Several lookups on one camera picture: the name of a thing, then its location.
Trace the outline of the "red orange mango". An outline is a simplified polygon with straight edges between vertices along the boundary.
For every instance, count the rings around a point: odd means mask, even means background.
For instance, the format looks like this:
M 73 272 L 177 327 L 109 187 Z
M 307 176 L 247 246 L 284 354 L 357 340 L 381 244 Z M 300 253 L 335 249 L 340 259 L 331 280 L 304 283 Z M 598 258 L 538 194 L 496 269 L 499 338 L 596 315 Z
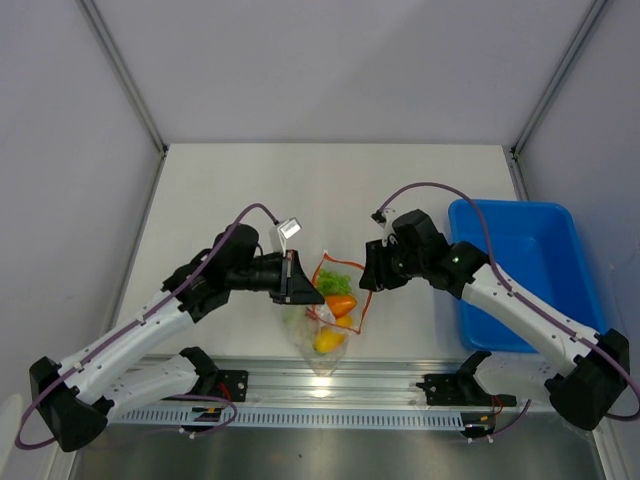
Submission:
M 352 295 L 329 295 L 325 297 L 325 303 L 335 318 L 348 315 L 358 306 Z

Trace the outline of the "white cauliflower green leaves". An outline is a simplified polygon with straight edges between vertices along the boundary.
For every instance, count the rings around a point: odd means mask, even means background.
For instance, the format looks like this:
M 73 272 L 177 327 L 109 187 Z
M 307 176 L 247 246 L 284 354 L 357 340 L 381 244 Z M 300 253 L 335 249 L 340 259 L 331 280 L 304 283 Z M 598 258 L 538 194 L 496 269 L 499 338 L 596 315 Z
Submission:
M 306 306 L 285 306 L 282 323 L 288 338 L 303 353 L 314 351 L 314 341 L 319 326 L 316 320 L 308 315 Z

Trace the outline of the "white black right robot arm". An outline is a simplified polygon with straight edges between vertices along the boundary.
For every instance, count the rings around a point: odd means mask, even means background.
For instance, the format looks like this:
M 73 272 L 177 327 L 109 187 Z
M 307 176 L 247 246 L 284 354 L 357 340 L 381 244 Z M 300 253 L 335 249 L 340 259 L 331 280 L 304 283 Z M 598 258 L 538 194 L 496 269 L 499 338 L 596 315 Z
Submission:
M 587 431 L 603 418 L 623 420 L 612 407 L 625 390 L 639 390 L 630 374 L 624 335 L 614 329 L 599 333 L 563 314 L 504 271 L 491 249 L 448 242 L 419 209 L 393 221 L 377 210 L 372 218 L 385 236 L 365 245 L 361 288 L 381 292 L 423 279 L 498 320 L 538 352 L 537 358 L 478 353 L 477 365 L 456 380 L 464 401 L 475 404 L 490 394 L 511 395 L 547 404 Z

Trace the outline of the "green grape bunch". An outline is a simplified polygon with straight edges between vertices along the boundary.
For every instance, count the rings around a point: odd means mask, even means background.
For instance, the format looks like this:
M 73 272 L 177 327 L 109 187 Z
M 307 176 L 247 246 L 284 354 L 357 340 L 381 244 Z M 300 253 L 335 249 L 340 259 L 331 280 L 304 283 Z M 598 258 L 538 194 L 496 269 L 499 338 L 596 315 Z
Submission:
M 335 271 L 320 269 L 316 277 L 315 288 L 323 296 L 341 296 L 352 293 L 351 277 Z

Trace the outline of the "clear zip bag red zipper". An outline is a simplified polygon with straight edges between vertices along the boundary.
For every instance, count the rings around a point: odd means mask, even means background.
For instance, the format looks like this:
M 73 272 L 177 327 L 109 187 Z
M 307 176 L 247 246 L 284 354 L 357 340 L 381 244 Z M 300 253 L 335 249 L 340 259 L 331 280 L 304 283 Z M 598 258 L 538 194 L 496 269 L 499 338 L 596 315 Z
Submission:
M 324 303 L 284 309 L 286 336 L 318 376 L 332 375 L 350 340 L 363 333 L 373 296 L 359 287 L 363 272 L 362 264 L 324 252 L 311 278 Z

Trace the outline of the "orange yellow mango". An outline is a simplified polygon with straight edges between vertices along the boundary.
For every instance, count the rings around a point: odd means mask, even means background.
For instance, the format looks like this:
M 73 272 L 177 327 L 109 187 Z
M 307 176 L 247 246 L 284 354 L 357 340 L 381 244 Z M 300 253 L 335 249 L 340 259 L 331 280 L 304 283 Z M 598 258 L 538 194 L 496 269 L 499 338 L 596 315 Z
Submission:
M 350 315 L 345 315 L 336 320 L 334 327 L 323 326 L 316 333 L 313 348 L 319 354 L 328 354 L 335 351 L 345 342 L 349 328 L 353 326 Z

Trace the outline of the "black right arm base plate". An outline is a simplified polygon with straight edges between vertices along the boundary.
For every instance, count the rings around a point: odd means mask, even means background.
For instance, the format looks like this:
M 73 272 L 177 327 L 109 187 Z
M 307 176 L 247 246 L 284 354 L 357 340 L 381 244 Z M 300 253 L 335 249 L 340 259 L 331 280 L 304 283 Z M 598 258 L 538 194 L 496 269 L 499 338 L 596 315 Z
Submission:
M 415 386 L 422 390 L 430 406 L 515 407 L 513 395 L 491 395 L 483 390 L 472 376 L 459 373 L 431 373 Z

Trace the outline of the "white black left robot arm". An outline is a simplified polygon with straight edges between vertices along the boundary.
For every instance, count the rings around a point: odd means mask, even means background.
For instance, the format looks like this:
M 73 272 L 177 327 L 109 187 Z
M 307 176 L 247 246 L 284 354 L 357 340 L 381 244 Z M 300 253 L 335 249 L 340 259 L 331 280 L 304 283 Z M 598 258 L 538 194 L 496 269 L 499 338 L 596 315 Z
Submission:
M 121 414 L 165 398 L 204 400 L 216 390 L 218 370 L 198 347 L 154 367 L 134 364 L 156 346 L 224 306 L 234 291 L 265 292 L 278 305 L 321 305 L 299 254 L 286 246 L 297 219 L 276 223 L 273 252 L 258 251 L 259 234 L 235 222 L 209 249 L 178 267 L 125 325 L 61 361 L 42 357 L 29 368 L 30 412 L 38 412 L 65 452 L 92 443 Z

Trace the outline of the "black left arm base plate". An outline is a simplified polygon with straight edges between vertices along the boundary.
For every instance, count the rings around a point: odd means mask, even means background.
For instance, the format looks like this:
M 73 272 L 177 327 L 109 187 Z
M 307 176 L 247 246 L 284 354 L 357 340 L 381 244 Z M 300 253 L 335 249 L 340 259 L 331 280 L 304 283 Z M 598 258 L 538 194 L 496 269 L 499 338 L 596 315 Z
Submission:
M 220 397 L 232 402 L 246 399 L 248 372 L 242 370 L 163 371 L 162 385 L 169 385 L 173 396 L 198 395 Z

